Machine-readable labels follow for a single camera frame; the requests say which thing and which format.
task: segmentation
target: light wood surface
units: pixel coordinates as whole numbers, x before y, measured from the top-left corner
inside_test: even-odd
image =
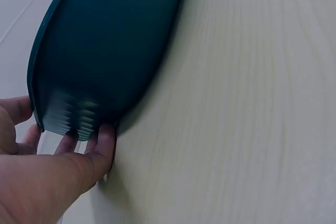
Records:
[[[0,35],[29,2],[13,15],[16,1],[0,0]],[[0,42],[14,72],[50,1],[35,0]],[[62,222],[335,223],[335,17],[335,0],[182,0],[108,180]],[[24,81],[6,69],[2,87]],[[47,133],[41,152],[57,139]]]

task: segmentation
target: hand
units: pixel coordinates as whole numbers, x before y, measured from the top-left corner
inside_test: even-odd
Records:
[[[66,209],[109,172],[114,127],[103,125],[74,153],[78,135],[67,133],[54,155],[34,155],[41,129],[33,125],[16,143],[15,125],[32,115],[28,97],[0,100],[0,223],[56,223]]]

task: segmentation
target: plastic container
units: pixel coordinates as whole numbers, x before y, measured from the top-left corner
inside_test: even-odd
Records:
[[[80,140],[139,100],[163,55],[179,0],[53,0],[30,54],[36,122]]]

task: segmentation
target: teal bowl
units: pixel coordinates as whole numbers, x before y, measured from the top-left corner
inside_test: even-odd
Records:
[[[179,0],[53,0],[27,74],[36,122],[85,141],[116,123],[145,92]]]

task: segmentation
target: wooden table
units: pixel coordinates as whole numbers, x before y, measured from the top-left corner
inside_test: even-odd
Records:
[[[2,97],[26,92],[50,1],[0,0]],[[182,0],[108,180],[62,222],[335,223],[335,17],[335,0]]]

